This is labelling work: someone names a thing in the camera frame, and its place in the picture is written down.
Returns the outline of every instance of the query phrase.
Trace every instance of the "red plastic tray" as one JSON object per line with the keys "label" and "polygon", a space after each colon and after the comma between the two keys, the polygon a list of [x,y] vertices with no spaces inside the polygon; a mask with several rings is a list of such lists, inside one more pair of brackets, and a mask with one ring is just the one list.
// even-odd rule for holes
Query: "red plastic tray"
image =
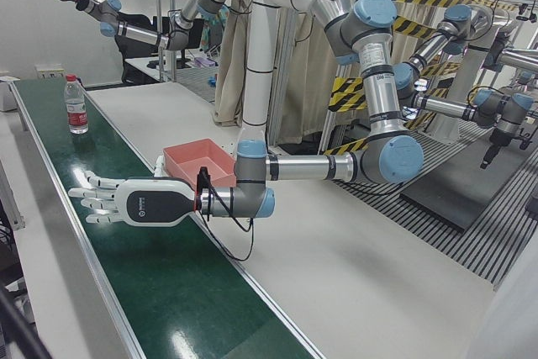
{"label": "red plastic tray", "polygon": [[235,186],[234,158],[211,139],[170,146],[163,151],[168,174],[188,181],[193,189],[202,166],[208,168],[215,187]]}

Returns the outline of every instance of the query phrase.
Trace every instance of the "green conveyor belt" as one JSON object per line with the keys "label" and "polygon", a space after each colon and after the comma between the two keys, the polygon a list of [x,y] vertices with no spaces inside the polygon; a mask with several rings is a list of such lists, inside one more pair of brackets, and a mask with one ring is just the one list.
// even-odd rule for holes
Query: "green conveyor belt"
{"label": "green conveyor belt", "polygon": [[[90,130],[69,132],[64,83],[17,82],[64,189],[80,187],[77,174],[84,170],[110,178],[150,176],[88,101]],[[90,211],[72,202],[148,358],[311,357],[192,220],[163,229],[86,224]]]}

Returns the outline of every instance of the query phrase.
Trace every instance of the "office chair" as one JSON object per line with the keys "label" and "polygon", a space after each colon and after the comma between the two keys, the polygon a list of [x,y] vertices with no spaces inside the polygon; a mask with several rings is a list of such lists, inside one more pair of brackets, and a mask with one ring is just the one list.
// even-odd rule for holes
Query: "office chair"
{"label": "office chair", "polygon": [[[153,29],[150,19],[144,14],[125,14],[119,13],[122,19],[127,23],[141,27],[142,29]],[[122,56],[124,64],[124,72],[121,76],[121,81],[125,84],[151,84],[157,83],[156,80],[147,76],[144,72],[132,67],[125,59],[143,58],[151,56],[157,52],[157,47],[151,44],[131,40],[129,38],[116,35],[114,37],[118,50]]]}

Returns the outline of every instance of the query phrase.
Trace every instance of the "white tabletop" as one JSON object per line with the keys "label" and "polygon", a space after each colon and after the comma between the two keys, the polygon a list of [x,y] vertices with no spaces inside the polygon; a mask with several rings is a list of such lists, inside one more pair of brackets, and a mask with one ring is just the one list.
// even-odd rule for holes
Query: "white tabletop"
{"label": "white tabletop", "polygon": [[[212,105],[177,83],[90,93],[147,161],[162,148],[210,138],[233,148]],[[244,268],[329,358],[461,357],[493,296],[469,272],[332,182],[268,184],[277,206],[256,221]],[[249,239],[211,219],[237,255]]]}

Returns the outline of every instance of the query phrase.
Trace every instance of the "white robotic hand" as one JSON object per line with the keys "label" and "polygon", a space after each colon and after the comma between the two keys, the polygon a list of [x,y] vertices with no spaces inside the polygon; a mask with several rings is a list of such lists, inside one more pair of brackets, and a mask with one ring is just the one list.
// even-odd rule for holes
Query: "white robotic hand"
{"label": "white robotic hand", "polygon": [[124,221],[132,226],[171,227],[194,211],[195,193],[179,178],[146,177],[113,180],[85,172],[95,189],[72,188],[69,196],[81,205],[108,211],[90,214],[88,223]]}

